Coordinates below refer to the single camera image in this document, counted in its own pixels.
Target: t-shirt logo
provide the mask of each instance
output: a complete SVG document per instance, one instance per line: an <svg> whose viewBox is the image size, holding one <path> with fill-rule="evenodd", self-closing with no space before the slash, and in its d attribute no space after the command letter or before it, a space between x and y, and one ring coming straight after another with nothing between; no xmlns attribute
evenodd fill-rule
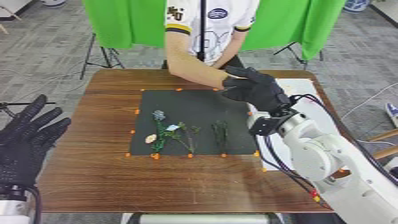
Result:
<svg viewBox="0 0 398 224"><path fill-rule="evenodd" d="M225 19L228 17L228 10L223 8L218 8L209 13L210 19Z"/></svg>
<svg viewBox="0 0 398 224"><path fill-rule="evenodd" d="M177 19L177 21L184 20L184 8L177 9L175 6L168 8L168 15L171 15Z"/></svg>

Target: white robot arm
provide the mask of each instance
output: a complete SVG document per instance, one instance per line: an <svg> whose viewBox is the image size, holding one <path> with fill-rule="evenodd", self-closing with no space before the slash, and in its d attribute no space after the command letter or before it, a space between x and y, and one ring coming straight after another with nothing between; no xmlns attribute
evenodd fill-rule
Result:
<svg viewBox="0 0 398 224"><path fill-rule="evenodd" d="M27 202L19 200L0 200L0 223L29 224Z"/></svg>
<svg viewBox="0 0 398 224"><path fill-rule="evenodd" d="M269 113L258 112L250 119L251 133L267 135L271 126L276 127L274 131L292 150L296 171L310 180L345 222L398 224L398 187L376 169L363 152L344 136L321 131L305 114L292 110L287 117L278 124ZM335 178L344 167L351 175Z"/></svg>

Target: black mat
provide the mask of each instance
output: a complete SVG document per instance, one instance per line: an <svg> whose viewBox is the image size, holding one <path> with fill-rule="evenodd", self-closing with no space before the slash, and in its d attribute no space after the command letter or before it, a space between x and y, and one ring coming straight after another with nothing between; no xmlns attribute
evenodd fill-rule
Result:
<svg viewBox="0 0 398 224"><path fill-rule="evenodd" d="M152 145L146 144L146 137L157 133L154 112L166 112L164 124L184 122L187 126L202 127L196 136L196 154L219 155L223 150L218 147L212 124L218 120L228 122L228 154L253 154L257 144L248 129L248 104L226 99L221 94L209 90L194 91L145 91L141 114L136 120L136 135L132 140L132 155L150 155ZM187 155L184 145L168 139L164 155Z"/></svg>

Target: cable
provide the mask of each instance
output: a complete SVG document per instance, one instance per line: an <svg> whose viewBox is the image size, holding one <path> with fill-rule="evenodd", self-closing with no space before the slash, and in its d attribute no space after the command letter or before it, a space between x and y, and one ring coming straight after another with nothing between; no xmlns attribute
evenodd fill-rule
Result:
<svg viewBox="0 0 398 224"><path fill-rule="evenodd" d="M347 112L347 114L342 117L342 120L345 120L347 116L354 113L354 111L358 110L358 108L379 97L379 95L385 93L385 91L393 88L398 85L398 83L395 83L393 85L390 85L381 91L379 93L370 97L370 99L353 108L353 110Z"/></svg>
<svg viewBox="0 0 398 224"><path fill-rule="evenodd" d="M312 184L312 182L308 181L308 179L305 179L305 178L296 174L294 170L289 168L287 164L283 163L283 160L282 160L282 158L280 158L280 156L278 156L278 154L276 154L276 150L274 150L274 146L273 146L273 142L271 142L271 136L266 137L266 143L267 143L269 150L274 151L274 155L273 155L273 157L276 156L274 159L276 159L276 161L280 160L280 162L282 162L282 164L280 164L282 167L280 167L280 166L278 166L278 165L266 159L266 157L264 157L264 153L262 153L262 150L260 150L260 157L262 157L262 160L264 160L264 162L266 162L271 166L274 166L274 167L278 168L278 170L287 174L287 176L289 176L290 179L296 181L296 183L299 184L299 186L303 187L303 189L306 190L308 194L313 196L313 199L315 199L315 195L313 195L313 193L317 193L317 190L315 190L313 184ZM308 189L308 187L306 187L306 185L303 184L301 181L306 182L306 184L310 185L310 187L313 188L313 190ZM333 208L329 207L329 205L328 205L328 203L326 203L326 200L324 200L322 198L321 198L321 201L319 201L317 203L319 203L319 205L321 205L326 209L333 210Z"/></svg>
<svg viewBox="0 0 398 224"><path fill-rule="evenodd" d="M273 141L271 141L271 136L266 137L266 144L267 144L267 147L269 147L269 151L271 151L271 155L273 155L273 158L274 160L278 161L278 164L280 164L280 167L282 169L287 171L287 173L292 174L292 176L296 178L299 178L306 184L313 187L313 184L312 182L308 181L308 179L297 174L297 172L290 169L289 165L285 164L280 156L278 156L278 153L276 153L276 149L274 149L274 146L273 146Z"/></svg>
<svg viewBox="0 0 398 224"><path fill-rule="evenodd" d="M35 224L40 224L42 223L42 212L43 212L42 192L36 187L35 188L29 187L27 191L35 195L35 200L36 200Z"/></svg>
<svg viewBox="0 0 398 224"><path fill-rule="evenodd" d="M51 77L47 80L45 80L45 84L43 85L40 85L40 87L17 99L17 100L13 100L13 103L15 102L19 102L19 101L22 101L36 92L40 92L42 91L42 89L47 87L47 85L52 83L52 82L56 82L63 77L67 77L67 76L70 76L70 75L75 75L77 73L81 73L81 72L74 72L74 73L70 73L72 72L72 70L77 68L77 66L81 65L84 63L84 61L81 61L72 67L70 67L70 69L68 69L68 71L67 71L67 74L63 74L63 75L59 75L59 76L54 76L54 77ZM75 91L77 89L81 89L83 88L83 86L88 84L88 82L84 82L81 85L79 85L79 87L74 87L72 89L68 89L68 90L61 90L61 92L72 92L72 91Z"/></svg>
<svg viewBox="0 0 398 224"><path fill-rule="evenodd" d="M360 143L358 139L356 139L354 136L353 136L351 130L349 130L349 128L347 128L344 122L340 121L340 119L337 118L335 114L331 113L331 111L329 111L329 109L328 109L324 103L321 102L319 98L315 97L315 95L312 95L312 94L296 95L296 96L292 96L292 98L294 98L294 101L296 101L296 100L301 100L303 98L308 98L308 99L312 99L312 100L315 101L315 103L321 105L321 107L324 108L324 110L326 110L326 112L328 112L328 114L329 114L329 116L331 116L331 118L333 118L333 120L335 120L337 125L342 127L342 129L344 129L344 131L345 131L345 133L347 133L347 135L349 135L349 137L351 137L351 139L353 139L353 141L354 141L354 143L356 143L356 145L358 145L358 148L360 148L360 150L361 150L361 152L363 152L365 158L369 159L369 161L370 161L370 163L372 163L376 169L377 169L379 172L383 173L385 177L390 179L390 181L393 182L393 184L398 186L398 181L397 181L395 177L390 175L390 173L388 173L388 171L386 171L386 169L385 169L385 167L383 167L379 161L376 160L376 158L374 158L374 156L372 156L372 154L370 154L370 152L369 152L369 150L367 150L363 144Z"/></svg>
<svg viewBox="0 0 398 224"><path fill-rule="evenodd" d="M358 139L358 141L363 142L363 143L367 143L367 144L386 144L386 145L390 145L390 146L397 146L397 144L392 143L392 142L383 142L383 141L369 142L369 141L365 141L365 140L361 140L361 139Z"/></svg>

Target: white t-shirt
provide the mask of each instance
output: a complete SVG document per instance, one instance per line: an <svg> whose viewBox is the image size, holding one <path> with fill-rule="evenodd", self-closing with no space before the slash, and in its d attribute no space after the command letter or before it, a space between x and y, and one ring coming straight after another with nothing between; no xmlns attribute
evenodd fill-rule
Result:
<svg viewBox="0 0 398 224"><path fill-rule="evenodd" d="M207 64L218 62L234 31L246 32L257 21L260 0L207 0ZM202 0L168 0L166 31L191 35L191 54L202 50Z"/></svg>

